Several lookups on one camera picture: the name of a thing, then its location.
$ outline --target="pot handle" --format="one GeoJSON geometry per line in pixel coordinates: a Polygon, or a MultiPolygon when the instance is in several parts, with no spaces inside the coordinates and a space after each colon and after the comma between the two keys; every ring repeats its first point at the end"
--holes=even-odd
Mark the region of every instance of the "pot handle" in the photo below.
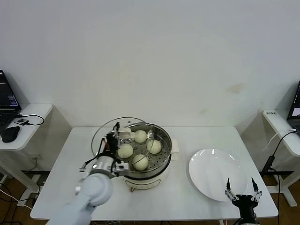
{"type": "Polygon", "coordinates": [[[172,139],[172,160],[179,160],[179,147],[178,141],[176,139],[172,139]]]}

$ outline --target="black mouse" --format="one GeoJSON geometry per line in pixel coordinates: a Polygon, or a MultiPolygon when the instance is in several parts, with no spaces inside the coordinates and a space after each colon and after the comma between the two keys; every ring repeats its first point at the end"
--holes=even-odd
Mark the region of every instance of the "black mouse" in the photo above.
{"type": "Polygon", "coordinates": [[[1,133],[2,141],[4,143],[8,143],[8,142],[14,141],[17,138],[19,131],[20,131],[20,127],[9,127],[9,128],[6,128],[1,133]]]}

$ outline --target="white plate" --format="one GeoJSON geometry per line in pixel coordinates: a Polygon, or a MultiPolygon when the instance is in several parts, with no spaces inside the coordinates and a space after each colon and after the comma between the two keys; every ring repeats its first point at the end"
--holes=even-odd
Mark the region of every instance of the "white plate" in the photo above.
{"type": "Polygon", "coordinates": [[[189,174],[195,186],[206,196],[221,202],[229,202],[225,195],[227,178],[235,194],[243,194],[248,186],[245,171],[228,152],[219,149],[203,149],[189,162],[189,174]]]}

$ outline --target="white table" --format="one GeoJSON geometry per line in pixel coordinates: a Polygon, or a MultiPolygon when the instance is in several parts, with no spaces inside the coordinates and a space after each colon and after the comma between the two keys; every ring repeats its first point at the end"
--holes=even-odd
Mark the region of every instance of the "white table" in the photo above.
{"type": "MultiPolygon", "coordinates": [[[[234,127],[165,127],[171,138],[178,140],[179,160],[171,161],[166,180],[157,187],[133,193],[121,177],[113,178],[113,195],[95,209],[92,220],[212,220],[239,218],[239,210],[230,202],[217,202],[199,192],[188,175],[192,155],[205,148],[226,150],[238,159],[247,171],[246,193],[253,194],[251,177],[262,190],[258,217],[275,217],[277,208],[253,163],[242,139],[234,127]]],[[[75,196],[75,187],[83,173],[83,162],[92,157],[90,142],[96,127],[73,128],[62,148],[30,216],[50,219],[75,196]]]]}
{"type": "MultiPolygon", "coordinates": [[[[52,105],[51,104],[28,104],[26,106],[22,107],[23,109],[21,110],[21,114],[23,115],[39,115],[43,117],[44,119],[47,117],[49,112],[52,110],[52,105]]],[[[32,124],[38,124],[42,122],[42,119],[39,117],[27,117],[32,124]]],[[[18,165],[16,165],[12,160],[10,160],[6,154],[3,153],[3,151],[20,151],[22,150],[31,137],[35,134],[39,126],[30,126],[30,125],[25,125],[21,126],[14,121],[18,119],[14,119],[8,127],[14,127],[14,126],[20,126],[21,129],[18,133],[17,138],[10,143],[4,143],[2,139],[0,138],[0,167],[4,169],[6,172],[8,172],[7,175],[12,175],[15,177],[17,180],[19,180],[22,184],[24,184],[28,189],[23,193],[21,199],[27,199],[30,195],[30,193],[36,193],[39,191],[39,187],[36,184],[38,178],[40,175],[34,175],[32,179],[28,178],[19,168],[18,165]]],[[[4,176],[4,178],[1,180],[1,183],[4,182],[6,179],[7,175],[4,176]]]]}
{"type": "MultiPolygon", "coordinates": [[[[265,110],[262,114],[277,133],[284,130],[292,129],[290,124],[286,121],[288,113],[288,110],[265,110]]],[[[287,133],[288,132],[282,132],[278,134],[278,136],[282,138],[287,133]]],[[[298,134],[290,134],[286,136],[282,142],[293,156],[300,157],[300,138],[298,134]]],[[[280,192],[284,194],[285,199],[291,207],[296,207],[297,203],[288,187],[300,179],[300,165],[297,165],[294,169],[294,172],[284,180],[281,178],[281,176],[279,176],[279,178],[281,184],[280,192]]],[[[268,190],[271,194],[278,193],[278,188],[278,185],[269,186],[268,190]]]]}

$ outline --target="wooden floor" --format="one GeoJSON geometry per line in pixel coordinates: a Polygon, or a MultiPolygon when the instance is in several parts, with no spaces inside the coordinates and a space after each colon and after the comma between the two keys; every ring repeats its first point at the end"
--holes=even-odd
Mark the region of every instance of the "wooden floor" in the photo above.
{"type": "MultiPolygon", "coordinates": [[[[38,181],[39,185],[42,185],[43,181],[46,179],[46,176],[42,176],[41,179],[38,181]]],[[[265,176],[264,181],[266,185],[276,185],[276,182],[272,176],[265,176]]],[[[11,191],[12,196],[16,197],[17,199],[20,199],[22,193],[25,190],[25,186],[21,184],[16,179],[7,180],[5,182],[5,185],[9,188],[11,191]]],[[[280,224],[281,225],[296,225],[300,224],[300,181],[297,181],[293,185],[290,186],[290,191],[292,195],[294,196],[296,202],[298,203],[297,207],[290,207],[288,203],[286,202],[283,195],[280,195],[280,224]]],[[[277,202],[277,194],[272,194],[272,198],[274,202],[277,202]]],[[[0,198],[10,200],[9,197],[4,195],[0,192],[0,198]]],[[[5,221],[12,221],[12,215],[14,213],[14,210],[16,208],[17,203],[13,202],[11,205],[11,208],[9,209],[9,202],[5,202],[0,199],[0,225],[10,225],[11,223],[2,223],[4,220],[4,217],[6,213],[8,212],[5,221]]],[[[28,206],[32,207],[32,200],[29,200],[27,203],[28,206]]],[[[17,207],[13,221],[20,221],[22,225],[44,225],[47,221],[44,220],[34,220],[30,218],[30,209],[26,207],[17,207]]],[[[277,224],[277,218],[265,218],[265,219],[259,219],[259,222],[261,225],[276,225],[277,224]]],[[[234,221],[228,221],[228,225],[232,225],[234,221]]],[[[97,222],[97,223],[91,223],[91,224],[105,224],[105,222],[97,222]]],[[[134,222],[122,222],[123,225],[133,225],[134,222]]],[[[135,222],[135,225],[160,225],[160,222],[135,222]]],[[[218,225],[218,221],[189,221],[189,222],[183,222],[183,221],[172,221],[172,225],[218,225]]]]}

